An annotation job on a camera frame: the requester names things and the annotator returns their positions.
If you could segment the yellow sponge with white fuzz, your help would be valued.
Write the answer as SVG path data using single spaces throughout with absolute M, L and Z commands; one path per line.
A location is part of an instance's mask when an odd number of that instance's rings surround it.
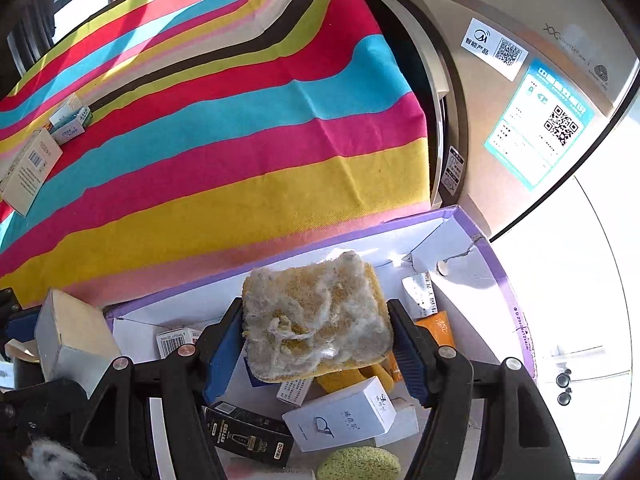
M 393 347 L 378 277 L 356 252 L 255 269 L 243 283 L 242 307 L 248 366 L 262 382 L 356 370 L 381 363 Z

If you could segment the white cube box red logo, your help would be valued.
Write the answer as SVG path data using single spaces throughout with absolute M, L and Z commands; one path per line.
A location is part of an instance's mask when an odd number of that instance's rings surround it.
M 58 126 L 64 119 L 78 112 L 82 107 L 81 100 L 75 92 L 66 96 L 65 100 L 58 104 L 58 107 L 49 117 L 49 125 L 51 128 Z

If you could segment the black product box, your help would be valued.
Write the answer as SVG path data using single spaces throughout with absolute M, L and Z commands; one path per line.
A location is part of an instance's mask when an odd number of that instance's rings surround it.
M 284 468 L 294 439 L 281 419 L 218 401 L 204 408 L 209 434 L 217 448 L 265 465 Z

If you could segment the small white cube box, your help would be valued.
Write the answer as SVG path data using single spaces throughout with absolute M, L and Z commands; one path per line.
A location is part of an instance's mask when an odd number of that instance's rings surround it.
M 90 398 L 107 367 L 122 352 L 100 309 L 51 288 L 41 306 L 35 341 L 47 382 L 77 382 Z

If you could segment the grey fluffy microphone cover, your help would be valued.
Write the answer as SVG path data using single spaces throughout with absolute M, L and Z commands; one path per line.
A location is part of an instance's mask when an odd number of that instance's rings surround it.
M 39 480 L 96 480 L 96 475 L 74 451 L 53 440 L 33 440 L 22 455 L 26 471 Z

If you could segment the cream box with gold frame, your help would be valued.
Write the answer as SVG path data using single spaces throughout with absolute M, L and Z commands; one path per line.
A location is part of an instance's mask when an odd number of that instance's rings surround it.
M 62 150 L 51 133 L 35 130 L 11 162 L 1 179 L 1 198 L 25 217 Z

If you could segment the striped colourful tablecloth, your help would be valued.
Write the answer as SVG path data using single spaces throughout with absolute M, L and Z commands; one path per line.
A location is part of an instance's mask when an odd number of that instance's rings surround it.
M 90 108 L 1 283 L 109 306 L 430 208 L 424 111 L 364 0 L 122 0 L 1 101 L 1 157 Z

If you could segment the champagne washing machine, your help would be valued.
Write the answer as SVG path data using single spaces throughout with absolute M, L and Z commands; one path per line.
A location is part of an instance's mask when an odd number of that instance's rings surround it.
M 471 359 L 530 366 L 579 479 L 639 452 L 639 41 L 618 0 L 367 0 L 428 116 L 427 272 Z

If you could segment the teal toothpaste box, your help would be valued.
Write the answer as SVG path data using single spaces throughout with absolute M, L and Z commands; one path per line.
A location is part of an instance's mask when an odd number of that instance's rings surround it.
M 51 130 L 52 139 L 58 145 L 63 145 L 73 140 L 86 131 L 91 122 L 92 111 L 88 106 L 82 106 L 70 116 L 64 118 L 62 122 L 54 126 Z

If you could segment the white box grey logo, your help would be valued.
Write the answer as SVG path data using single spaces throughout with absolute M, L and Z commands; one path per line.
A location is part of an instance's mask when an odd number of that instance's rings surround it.
M 386 434 L 395 418 L 393 403 L 377 377 L 282 415 L 302 452 L 338 448 Z

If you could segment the green round sponge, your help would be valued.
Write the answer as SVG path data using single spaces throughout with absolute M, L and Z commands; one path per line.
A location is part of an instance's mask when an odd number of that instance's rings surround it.
M 398 479 L 401 464 L 398 457 L 384 448 L 358 446 L 332 452 L 318 467 L 319 480 Z

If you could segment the white barcode box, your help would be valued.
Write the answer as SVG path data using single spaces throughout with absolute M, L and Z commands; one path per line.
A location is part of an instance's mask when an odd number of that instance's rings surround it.
M 165 359 L 184 344 L 195 344 L 201 333 L 195 328 L 183 327 L 157 334 L 155 339 L 160 358 Z

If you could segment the white cardboard storage box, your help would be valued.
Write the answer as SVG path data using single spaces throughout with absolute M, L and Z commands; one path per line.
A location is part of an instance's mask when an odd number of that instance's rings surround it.
M 206 327 L 195 344 L 165 359 L 136 364 L 126 356 L 104 375 L 107 445 L 91 456 L 103 479 L 155 479 L 158 466 L 150 400 L 163 402 L 169 455 L 180 479 L 221 479 L 226 474 L 205 423 L 204 408 L 229 385 L 241 345 L 240 281 L 245 268 L 156 292 L 122 306 L 124 312 L 176 300 L 180 312 L 194 311 L 192 292 L 204 295 L 218 322 Z M 441 346 L 416 325 L 401 301 L 388 300 L 393 349 L 410 396 L 428 413 L 419 437 L 401 457 L 409 479 L 452 479 L 460 468 L 475 400 L 484 412 L 474 477 L 539 479 L 555 460 L 565 460 L 562 440 L 529 362 L 507 358 L 499 364 L 470 360 L 460 350 Z

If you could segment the orange tube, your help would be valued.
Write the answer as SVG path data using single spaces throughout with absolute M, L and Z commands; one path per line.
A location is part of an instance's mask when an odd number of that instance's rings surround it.
M 437 312 L 426 318 L 417 318 L 415 321 L 417 326 L 426 328 L 439 346 L 449 346 L 454 348 L 454 334 L 452 333 L 448 316 L 445 311 Z M 394 352 L 390 352 L 387 357 L 388 370 L 390 377 L 394 382 L 401 382 L 402 375 Z

